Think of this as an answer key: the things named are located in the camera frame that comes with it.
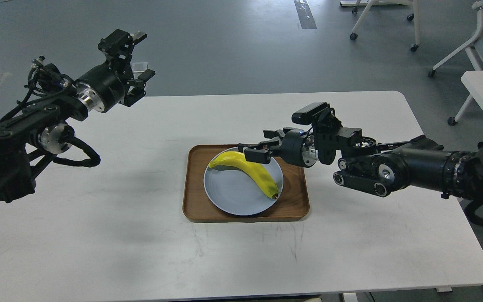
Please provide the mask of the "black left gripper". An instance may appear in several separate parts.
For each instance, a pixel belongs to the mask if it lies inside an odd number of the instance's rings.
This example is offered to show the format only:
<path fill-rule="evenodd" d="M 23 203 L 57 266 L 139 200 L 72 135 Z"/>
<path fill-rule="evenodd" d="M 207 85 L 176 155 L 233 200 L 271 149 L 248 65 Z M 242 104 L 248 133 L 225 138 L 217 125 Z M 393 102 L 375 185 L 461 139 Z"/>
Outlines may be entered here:
<path fill-rule="evenodd" d="M 155 71 L 146 69 L 133 78 L 129 67 L 134 47 L 146 38 L 144 32 L 131 34 L 115 29 L 100 40 L 98 49 L 105 55 L 105 63 L 93 67 L 75 82 L 77 98 L 88 111 L 106 113 L 122 102 L 131 107 L 146 95 L 146 82 L 155 76 Z"/>

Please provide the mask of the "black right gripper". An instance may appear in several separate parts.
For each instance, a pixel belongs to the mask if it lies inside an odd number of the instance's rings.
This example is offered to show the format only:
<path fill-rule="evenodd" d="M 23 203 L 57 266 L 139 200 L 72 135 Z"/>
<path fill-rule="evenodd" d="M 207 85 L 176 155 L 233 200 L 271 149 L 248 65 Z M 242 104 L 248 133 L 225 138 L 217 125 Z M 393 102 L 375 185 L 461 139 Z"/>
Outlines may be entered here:
<path fill-rule="evenodd" d="M 237 145 L 245 161 L 269 164 L 272 157 L 279 156 L 284 162 L 303 168 L 319 161 L 314 136 L 302 129 L 263 130 L 263 136 L 268 140 L 253 145 Z"/>

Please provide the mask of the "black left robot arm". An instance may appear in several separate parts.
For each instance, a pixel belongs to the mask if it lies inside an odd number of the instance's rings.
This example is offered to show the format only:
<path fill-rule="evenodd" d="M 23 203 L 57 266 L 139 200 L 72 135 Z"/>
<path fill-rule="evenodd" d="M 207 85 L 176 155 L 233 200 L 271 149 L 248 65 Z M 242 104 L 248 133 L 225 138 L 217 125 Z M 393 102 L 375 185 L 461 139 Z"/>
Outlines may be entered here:
<path fill-rule="evenodd" d="M 92 110 L 130 107 L 146 95 L 150 69 L 134 76 L 132 52 L 146 33 L 114 30 L 100 40 L 105 61 L 73 80 L 40 56 L 32 60 L 24 99 L 0 119 L 0 201 L 11 203 L 35 192 L 37 176 L 50 164 L 95 167 L 101 158 L 75 136 L 67 119 L 82 122 Z"/>

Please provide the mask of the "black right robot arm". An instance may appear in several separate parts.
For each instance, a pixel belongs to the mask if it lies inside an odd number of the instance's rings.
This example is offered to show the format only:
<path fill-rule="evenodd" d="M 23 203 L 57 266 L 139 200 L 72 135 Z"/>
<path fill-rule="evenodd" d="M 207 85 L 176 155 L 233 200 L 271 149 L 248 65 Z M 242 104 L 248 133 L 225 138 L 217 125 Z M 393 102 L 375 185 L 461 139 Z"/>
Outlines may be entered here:
<path fill-rule="evenodd" d="M 439 191 L 444 199 L 469 200 L 466 218 L 483 227 L 483 142 L 476 152 L 445 151 L 424 135 L 378 143 L 363 136 L 360 128 L 344 128 L 326 102 L 303 107 L 293 113 L 292 121 L 310 125 L 311 130 L 265 130 L 265 141 L 240 143 L 238 150 L 249 162 L 270 163 L 276 156 L 299 167 L 311 167 L 317 161 L 330 165 L 341 151 L 339 170 L 333 174 L 337 185 L 379 197 L 408 186 Z"/>

